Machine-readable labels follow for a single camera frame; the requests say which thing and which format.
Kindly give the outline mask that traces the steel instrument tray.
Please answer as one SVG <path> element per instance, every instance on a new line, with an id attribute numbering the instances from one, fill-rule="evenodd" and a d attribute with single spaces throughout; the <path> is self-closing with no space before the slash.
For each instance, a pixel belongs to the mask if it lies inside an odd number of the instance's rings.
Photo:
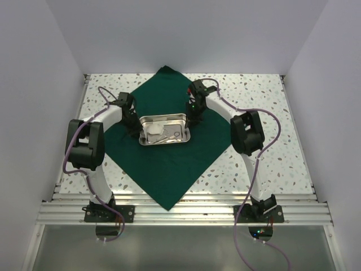
<path id="1" fill-rule="evenodd" d="M 190 130 L 186 128 L 186 115 L 184 113 L 143 116 L 140 118 L 140 123 L 143 129 L 139 135 L 139 143 L 142 146 L 186 143 L 191 139 Z M 162 124 L 164 126 L 163 134 L 148 134 L 147 127 L 151 124 Z M 172 136 L 175 132 L 180 132 L 180 136 L 173 142 L 169 141 L 161 144 L 153 144 L 156 140 L 165 135 Z"/>

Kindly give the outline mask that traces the steel surgical scissors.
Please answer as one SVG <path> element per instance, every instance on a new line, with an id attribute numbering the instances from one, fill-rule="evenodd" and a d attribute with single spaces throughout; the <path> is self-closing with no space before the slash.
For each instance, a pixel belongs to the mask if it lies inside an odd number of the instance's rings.
<path id="1" fill-rule="evenodd" d="M 164 142 L 173 142 L 174 140 L 177 139 L 177 137 L 180 136 L 180 132 L 175 132 L 173 135 L 165 135 L 164 137 L 156 140 L 153 144 L 161 144 L 161 143 L 164 143 Z"/>

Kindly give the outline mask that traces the green surgical cloth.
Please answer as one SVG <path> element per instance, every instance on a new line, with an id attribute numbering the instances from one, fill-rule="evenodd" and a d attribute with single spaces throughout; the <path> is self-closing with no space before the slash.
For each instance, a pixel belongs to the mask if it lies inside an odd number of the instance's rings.
<path id="1" fill-rule="evenodd" d="M 190 80 L 168 66 L 135 89 L 138 116 L 184 113 Z M 142 146 L 122 124 L 105 133 L 106 154 L 162 208 L 170 210 L 230 144 L 230 125 L 206 110 L 187 143 Z"/>

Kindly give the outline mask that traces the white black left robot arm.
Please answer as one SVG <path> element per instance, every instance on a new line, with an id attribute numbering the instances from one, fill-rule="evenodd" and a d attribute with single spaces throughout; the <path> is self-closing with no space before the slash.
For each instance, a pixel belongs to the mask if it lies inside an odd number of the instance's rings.
<path id="1" fill-rule="evenodd" d="M 63 172 L 80 173 L 90 192 L 91 206 L 99 206 L 97 214 L 109 222 L 116 218 L 113 192 L 103 170 L 105 132 L 115 124 L 122 124 L 138 136 L 141 124 L 133 102 L 115 100 L 85 119 L 73 119 L 68 124 Z"/>

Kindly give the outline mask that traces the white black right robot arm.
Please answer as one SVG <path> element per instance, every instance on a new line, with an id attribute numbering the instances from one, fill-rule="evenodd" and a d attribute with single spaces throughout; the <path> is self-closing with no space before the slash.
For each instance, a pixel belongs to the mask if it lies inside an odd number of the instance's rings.
<path id="1" fill-rule="evenodd" d="M 202 119 L 205 110 L 213 110 L 230 124 L 231 144 L 241 155 L 250 180 L 251 204 L 241 211 L 243 215 L 252 216 L 256 221 L 265 221 L 271 216 L 277 203 L 275 196 L 264 183 L 264 170 L 260 159 L 256 157 L 263 149 L 265 135 L 258 112 L 245 111 L 237 115 L 233 109 L 227 109 L 222 101 L 215 99 L 216 92 L 192 93 L 188 91 L 189 101 L 186 103 L 187 125 L 196 125 Z"/>

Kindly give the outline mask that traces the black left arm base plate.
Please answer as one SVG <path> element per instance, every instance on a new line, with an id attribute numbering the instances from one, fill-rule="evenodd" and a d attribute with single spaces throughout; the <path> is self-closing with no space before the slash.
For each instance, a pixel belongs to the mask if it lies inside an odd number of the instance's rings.
<path id="1" fill-rule="evenodd" d="M 94 222 L 94 223 L 106 223 L 106 222 L 116 222 L 116 214 L 103 206 L 82 207 L 82 210 L 85 212 L 84 222 Z M 125 223 L 133 223 L 135 215 L 135 206 L 131 205 L 120 205 L 115 206 L 115 210 L 120 213 L 123 218 L 122 221 Z"/>

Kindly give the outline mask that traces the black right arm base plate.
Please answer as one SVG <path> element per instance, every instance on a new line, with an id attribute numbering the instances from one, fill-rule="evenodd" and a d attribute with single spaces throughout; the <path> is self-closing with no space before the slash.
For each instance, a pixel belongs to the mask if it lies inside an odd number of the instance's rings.
<path id="1" fill-rule="evenodd" d="M 280 205 L 267 211 L 264 214 L 257 213 L 253 206 L 245 204 L 236 219 L 238 224 L 255 224 L 255 223 L 284 223 L 283 209 Z"/>

